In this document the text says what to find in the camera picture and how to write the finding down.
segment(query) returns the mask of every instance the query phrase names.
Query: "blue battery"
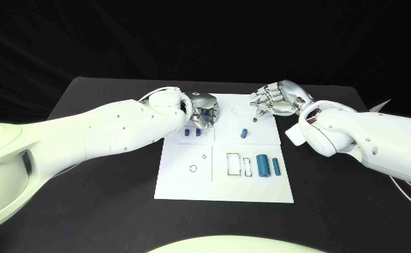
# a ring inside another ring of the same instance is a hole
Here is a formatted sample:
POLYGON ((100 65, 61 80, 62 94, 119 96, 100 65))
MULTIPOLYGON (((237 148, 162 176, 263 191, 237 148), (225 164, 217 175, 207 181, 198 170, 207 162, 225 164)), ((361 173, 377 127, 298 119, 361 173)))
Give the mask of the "blue battery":
POLYGON ((280 172, 280 166, 279 166, 279 160, 277 160, 277 158, 273 158, 273 165, 274 165, 276 176, 280 176, 280 175, 282 175, 282 172, 280 172))
POLYGON ((270 177, 270 166, 269 166, 269 158, 266 154, 257 155, 257 165, 259 165, 259 176, 270 177))
POLYGON ((244 128, 241 133, 241 138, 246 138, 248 130, 244 128))

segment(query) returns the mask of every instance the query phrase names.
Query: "metallic robot hand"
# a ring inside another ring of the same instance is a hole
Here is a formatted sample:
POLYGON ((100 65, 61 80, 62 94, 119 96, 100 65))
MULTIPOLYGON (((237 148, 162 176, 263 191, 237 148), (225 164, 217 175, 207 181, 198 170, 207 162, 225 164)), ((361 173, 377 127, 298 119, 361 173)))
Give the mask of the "metallic robot hand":
POLYGON ((257 116, 267 112, 280 116, 300 115, 303 109, 315 102, 310 94, 289 80, 266 85, 250 98, 254 100, 250 104, 257 106, 257 116))
POLYGON ((208 93, 185 93, 194 102, 194 115, 191 120, 199 129, 212 127, 218 120, 217 97, 208 93))

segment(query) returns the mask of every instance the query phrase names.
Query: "black background curtain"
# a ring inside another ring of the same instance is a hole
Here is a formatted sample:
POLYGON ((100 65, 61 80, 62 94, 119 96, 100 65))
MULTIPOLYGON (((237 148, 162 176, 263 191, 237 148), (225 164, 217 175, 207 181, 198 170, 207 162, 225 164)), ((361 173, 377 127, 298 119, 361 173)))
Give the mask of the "black background curtain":
POLYGON ((0 3, 5 122, 45 119, 77 76, 354 86, 411 115, 410 0, 0 3))

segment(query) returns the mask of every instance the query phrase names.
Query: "white paper sheet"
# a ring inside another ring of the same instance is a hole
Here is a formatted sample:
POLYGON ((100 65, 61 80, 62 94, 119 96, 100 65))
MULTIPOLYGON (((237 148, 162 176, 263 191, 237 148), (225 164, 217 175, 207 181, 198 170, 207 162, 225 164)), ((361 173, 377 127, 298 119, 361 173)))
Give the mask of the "white paper sheet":
POLYGON ((248 95, 212 95, 221 106, 214 128, 204 129, 197 137, 189 122, 181 132, 165 138, 155 198, 293 203, 276 118, 267 114, 253 122, 256 110, 248 95), (244 128, 247 138, 241 138, 244 128), (228 175, 227 153, 240 155, 240 176, 228 175), (260 154, 269 157, 272 176, 266 178, 259 176, 260 154), (253 176, 246 175, 244 158, 250 158, 253 176), (279 159, 282 176, 274 174, 273 158, 279 159))

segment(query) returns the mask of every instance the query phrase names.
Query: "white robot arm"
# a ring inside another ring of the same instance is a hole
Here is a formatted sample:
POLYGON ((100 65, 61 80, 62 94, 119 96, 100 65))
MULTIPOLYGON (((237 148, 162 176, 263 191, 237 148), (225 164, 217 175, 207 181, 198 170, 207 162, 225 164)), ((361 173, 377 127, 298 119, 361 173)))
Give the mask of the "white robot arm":
POLYGON ((0 124, 0 224, 71 166, 145 147, 189 120, 202 129, 217 119, 214 96, 166 87, 139 101, 110 103, 80 115, 26 125, 0 124))
POLYGON ((329 101, 315 101, 289 80, 259 89, 250 98, 257 115, 296 113, 299 123, 286 131, 299 146, 308 142, 318 153, 352 155, 371 169, 411 181, 411 119, 384 113, 358 113, 329 101))

